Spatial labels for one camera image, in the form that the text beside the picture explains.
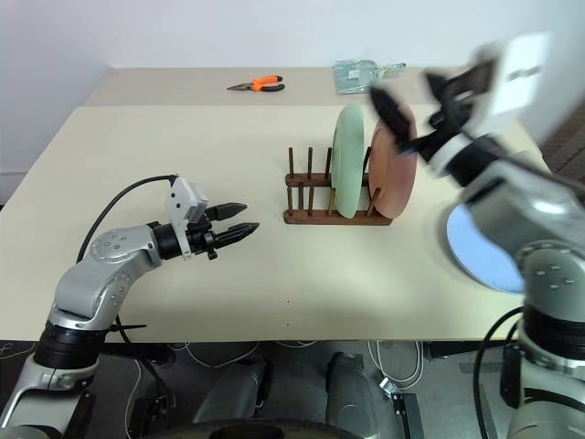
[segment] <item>orange-handled pliers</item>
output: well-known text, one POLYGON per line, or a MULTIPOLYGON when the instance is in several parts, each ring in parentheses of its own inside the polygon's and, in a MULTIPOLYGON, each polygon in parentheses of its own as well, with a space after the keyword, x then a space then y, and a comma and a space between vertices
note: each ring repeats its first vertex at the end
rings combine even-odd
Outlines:
POLYGON ((284 84, 266 85, 274 82, 281 82, 282 76, 265 76, 264 78, 256 78, 251 82, 244 82, 242 84, 228 87, 228 90, 252 90, 252 91, 280 91, 284 89, 284 84))

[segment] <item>tabletop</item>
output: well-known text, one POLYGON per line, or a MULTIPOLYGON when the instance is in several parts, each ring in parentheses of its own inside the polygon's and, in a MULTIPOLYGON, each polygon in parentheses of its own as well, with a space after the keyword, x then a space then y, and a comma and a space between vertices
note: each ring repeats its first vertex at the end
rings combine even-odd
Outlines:
MULTIPOLYGON (((302 169, 312 146, 319 172, 342 108, 79 107, 0 212, 0 338, 37 339, 59 277, 103 207, 132 182, 168 173, 196 182, 211 204, 248 205, 214 230, 261 225, 215 261, 173 260, 139 279, 121 312, 125 324, 148 325, 133 331, 136 341, 483 337, 521 297, 480 285, 452 261, 450 177, 436 179, 419 162, 409 205, 387 227, 283 222, 288 147, 302 169)), ((434 108, 413 106, 420 133, 434 108)), ((367 143, 376 117, 369 107, 364 115, 367 143)), ((519 124, 503 140, 541 160, 519 124)), ((136 189, 99 231, 166 221, 168 191, 162 182, 136 189)), ((315 208, 326 199, 317 190, 315 208)))
MULTIPOLYGON (((424 68, 408 67, 382 81, 410 104, 433 102, 424 68)), ((433 68, 451 77, 462 67, 433 68)), ((110 70, 84 105, 346 105, 368 104, 366 94, 335 93, 330 68, 119 69, 110 70), (229 91, 227 87, 252 78, 281 75, 278 93, 229 91)))

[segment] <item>dish rack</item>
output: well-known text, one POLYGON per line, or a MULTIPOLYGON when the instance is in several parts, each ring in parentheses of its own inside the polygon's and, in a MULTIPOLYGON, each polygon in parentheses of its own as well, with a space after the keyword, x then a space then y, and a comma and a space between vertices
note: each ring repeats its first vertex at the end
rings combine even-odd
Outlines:
MULTIPOLYGON (((331 154, 333 148, 327 149, 327 160, 325 163, 325 172, 313 172, 313 148, 309 147, 308 166, 306 173, 294 173, 293 149, 289 148, 289 174, 286 175, 288 208, 284 211, 284 222, 287 224, 304 224, 304 225, 327 225, 327 226, 388 226, 392 219, 380 215, 374 205, 378 199, 380 188, 377 187, 374 194, 369 194, 369 204, 366 210, 357 210, 353 218, 346 218, 335 210, 335 188, 331 187, 331 154), (298 189, 297 209, 293 208, 293 188, 298 189), (308 209, 304 208, 304 189, 309 188, 309 205, 308 209), (314 189, 316 187, 329 187, 329 203, 327 209, 314 209, 314 189)), ((368 176, 366 172, 367 162, 371 153, 371 147, 366 150, 364 165, 362 170, 362 187, 368 187, 368 176)))

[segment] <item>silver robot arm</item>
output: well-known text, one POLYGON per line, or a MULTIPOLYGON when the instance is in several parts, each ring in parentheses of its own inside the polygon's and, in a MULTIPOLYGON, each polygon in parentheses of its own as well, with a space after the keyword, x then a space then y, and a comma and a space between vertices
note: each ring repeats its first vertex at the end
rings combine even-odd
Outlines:
POLYGON ((461 200, 525 281, 518 343, 505 351, 502 395, 516 407, 508 437, 585 437, 585 210, 567 182, 508 155, 494 138, 537 89, 547 39, 515 38, 483 50, 446 80, 428 74, 441 109, 435 131, 411 141, 409 121, 381 89, 372 102, 403 153, 416 151, 438 176, 464 187, 461 200))
POLYGON ((0 417, 0 437, 63 435, 88 395, 85 389, 99 366, 101 347, 116 329, 114 319, 132 284, 163 260, 179 255, 188 259, 207 252, 215 259, 216 249, 242 240, 258 227, 243 223, 216 234, 210 221, 233 217, 246 206, 206 207, 203 193, 178 177, 167 200, 168 224, 109 230, 63 275, 45 331, 0 417))

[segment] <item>white wall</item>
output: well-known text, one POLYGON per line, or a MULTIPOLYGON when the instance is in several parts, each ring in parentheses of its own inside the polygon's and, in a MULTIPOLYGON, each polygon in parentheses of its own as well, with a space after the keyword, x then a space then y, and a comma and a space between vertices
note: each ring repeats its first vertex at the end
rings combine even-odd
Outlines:
POLYGON ((28 169, 108 66, 449 66, 535 30, 554 40, 523 122, 543 140, 585 93, 584 19, 581 0, 0 0, 0 174, 28 169))

